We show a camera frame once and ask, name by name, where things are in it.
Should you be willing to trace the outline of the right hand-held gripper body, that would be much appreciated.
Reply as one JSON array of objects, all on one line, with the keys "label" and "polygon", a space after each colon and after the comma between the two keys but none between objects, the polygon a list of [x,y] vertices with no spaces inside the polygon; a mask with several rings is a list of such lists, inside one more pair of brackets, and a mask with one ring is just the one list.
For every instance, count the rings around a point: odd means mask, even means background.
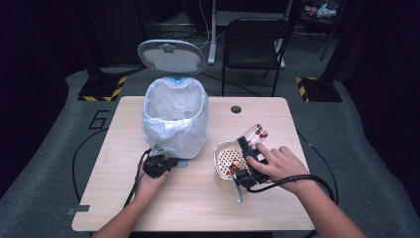
[{"label": "right hand-held gripper body", "polygon": [[243,201],[242,188],[249,189],[256,184],[263,184],[268,182],[268,176],[260,173],[253,168],[246,160],[246,157],[252,157],[257,162],[260,161],[262,164],[267,164],[267,160],[262,158],[260,160],[260,151],[258,149],[243,150],[243,158],[246,166],[243,169],[237,169],[231,173],[231,182],[236,191],[238,201]]}]

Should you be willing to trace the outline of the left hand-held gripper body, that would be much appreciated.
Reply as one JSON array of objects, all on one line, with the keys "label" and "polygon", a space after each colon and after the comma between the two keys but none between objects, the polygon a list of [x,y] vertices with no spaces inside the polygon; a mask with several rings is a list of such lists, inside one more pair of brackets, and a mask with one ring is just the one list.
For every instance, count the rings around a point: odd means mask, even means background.
[{"label": "left hand-held gripper body", "polygon": [[170,170],[170,159],[164,154],[154,154],[149,149],[148,156],[143,165],[144,172],[151,178],[156,179],[162,176],[166,171]]}]

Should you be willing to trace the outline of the clear plastic cup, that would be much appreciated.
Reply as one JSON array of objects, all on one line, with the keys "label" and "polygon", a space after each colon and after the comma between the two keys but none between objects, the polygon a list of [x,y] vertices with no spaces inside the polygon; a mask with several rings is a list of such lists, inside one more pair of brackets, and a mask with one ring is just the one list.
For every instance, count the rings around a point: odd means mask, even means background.
[{"label": "clear plastic cup", "polygon": [[239,145],[244,148],[248,145],[254,149],[257,143],[262,143],[268,136],[267,129],[261,124],[255,124],[245,133],[243,133],[238,139]]}]

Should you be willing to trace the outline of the beige strainer bowl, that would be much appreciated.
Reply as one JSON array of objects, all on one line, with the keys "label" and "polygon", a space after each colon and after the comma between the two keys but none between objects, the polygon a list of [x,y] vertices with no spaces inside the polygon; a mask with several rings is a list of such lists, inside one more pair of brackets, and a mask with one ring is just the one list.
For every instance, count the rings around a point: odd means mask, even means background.
[{"label": "beige strainer bowl", "polygon": [[216,174],[220,179],[226,180],[231,185],[231,176],[226,175],[228,166],[235,164],[239,169],[246,166],[242,150],[237,141],[225,141],[216,145],[213,154]]}]

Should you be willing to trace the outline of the white trash bag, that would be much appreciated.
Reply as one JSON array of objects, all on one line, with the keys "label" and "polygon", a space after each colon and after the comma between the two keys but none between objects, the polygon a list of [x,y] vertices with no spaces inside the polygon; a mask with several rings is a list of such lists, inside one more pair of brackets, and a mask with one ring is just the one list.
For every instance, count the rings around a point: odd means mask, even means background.
[{"label": "white trash bag", "polygon": [[163,77],[148,88],[143,137],[168,157],[194,159],[204,146],[209,123],[208,96],[195,78]]}]

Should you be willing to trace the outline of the white and blue trash can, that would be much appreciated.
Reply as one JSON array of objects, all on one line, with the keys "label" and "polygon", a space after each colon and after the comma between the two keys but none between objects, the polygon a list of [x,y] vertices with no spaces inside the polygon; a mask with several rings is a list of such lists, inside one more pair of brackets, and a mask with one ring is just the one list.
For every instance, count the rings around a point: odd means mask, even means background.
[{"label": "white and blue trash can", "polygon": [[[139,44],[138,55],[147,68],[161,73],[161,78],[194,78],[205,68],[205,58],[201,50],[185,41],[147,40]],[[151,148],[155,155],[164,154],[167,158],[172,158],[160,147]]]}]

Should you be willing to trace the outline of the person's left hand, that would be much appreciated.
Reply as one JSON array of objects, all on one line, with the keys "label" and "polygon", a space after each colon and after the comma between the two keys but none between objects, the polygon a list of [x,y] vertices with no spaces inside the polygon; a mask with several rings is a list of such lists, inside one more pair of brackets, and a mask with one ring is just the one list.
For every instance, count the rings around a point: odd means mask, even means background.
[{"label": "person's left hand", "polygon": [[158,178],[148,176],[141,170],[141,177],[135,192],[134,202],[149,203],[157,194],[160,187],[165,183],[169,172],[164,172]]}]

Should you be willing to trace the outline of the person's right hand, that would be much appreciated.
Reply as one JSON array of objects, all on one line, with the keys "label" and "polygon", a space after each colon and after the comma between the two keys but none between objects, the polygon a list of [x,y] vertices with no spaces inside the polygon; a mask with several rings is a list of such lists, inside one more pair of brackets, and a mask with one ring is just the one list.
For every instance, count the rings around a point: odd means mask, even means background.
[{"label": "person's right hand", "polygon": [[[257,143],[257,149],[267,160],[267,164],[258,162],[250,156],[247,156],[246,160],[254,169],[269,176],[272,180],[309,174],[302,162],[287,147],[282,146],[279,149],[269,150],[263,144]],[[287,182],[281,187],[300,196],[311,190],[314,186],[316,186],[316,183],[311,180],[301,180]]]}]

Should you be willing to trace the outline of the grey table foot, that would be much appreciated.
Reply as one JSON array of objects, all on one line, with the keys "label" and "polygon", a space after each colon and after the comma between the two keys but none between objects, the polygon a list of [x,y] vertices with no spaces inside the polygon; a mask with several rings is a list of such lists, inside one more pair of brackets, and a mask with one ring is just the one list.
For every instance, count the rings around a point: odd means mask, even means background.
[{"label": "grey table foot", "polygon": [[90,209],[89,205],[77,205],[75,207],[70,207],[67,211],[66,211],[66,215],[67,216],[74,216],[76,213],[78,212],[88,212]]}]

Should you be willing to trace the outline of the black yellow striped stand base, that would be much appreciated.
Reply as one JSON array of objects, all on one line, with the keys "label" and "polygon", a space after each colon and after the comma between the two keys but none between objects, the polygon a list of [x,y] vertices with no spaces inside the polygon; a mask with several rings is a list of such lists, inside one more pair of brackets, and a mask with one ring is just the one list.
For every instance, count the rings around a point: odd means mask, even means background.
[{"label": "black yellow striped stand base", "polygon": [[126,76],[89,78],[78,93],[82,101],[115,101],[126,82]]},{"label": "black yellow striped stand base", "polygon": [[324,82],[317,77],[296,77],[295,80],[305,102],[342,102],[333,82]]}]

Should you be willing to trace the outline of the black folding chair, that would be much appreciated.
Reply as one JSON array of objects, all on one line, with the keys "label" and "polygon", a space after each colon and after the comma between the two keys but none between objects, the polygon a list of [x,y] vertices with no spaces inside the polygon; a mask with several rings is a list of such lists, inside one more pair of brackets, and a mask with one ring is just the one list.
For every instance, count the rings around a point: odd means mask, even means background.
[{"label": "black folding chair", "polygon": [[294,23],[277,18],[240,18],[225,30],[222,60],[222,95],[229,84],[226,69],[275,71],[271,96],[274,96],[281,60],[292,35]]}]

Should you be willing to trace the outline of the dark cabinet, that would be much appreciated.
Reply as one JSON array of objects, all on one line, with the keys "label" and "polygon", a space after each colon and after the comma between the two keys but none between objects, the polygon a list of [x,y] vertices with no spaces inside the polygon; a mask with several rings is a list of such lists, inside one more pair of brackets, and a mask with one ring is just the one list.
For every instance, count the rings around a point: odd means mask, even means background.
[{"label": "dark cabinet", "polygon": [[146,0],[83,0],[108,65],[142,65],[138,45],[150,36]]}]

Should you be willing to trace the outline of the pile of colourful clutter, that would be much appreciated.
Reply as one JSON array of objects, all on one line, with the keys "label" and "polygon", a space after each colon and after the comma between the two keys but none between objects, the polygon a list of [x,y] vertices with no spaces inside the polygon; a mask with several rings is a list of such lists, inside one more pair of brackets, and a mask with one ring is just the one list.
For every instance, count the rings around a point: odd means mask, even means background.
[{"label": "pile of colourful clutter", "polygon": [[332,18],[332,17],[337,16],[337,11],[329,9],[327,7],[327,4],[323,4],[320,7],[305,5],[304,6],[304,13],[307,16],[309,16],[311,18],[316,18],[316,19]]}]

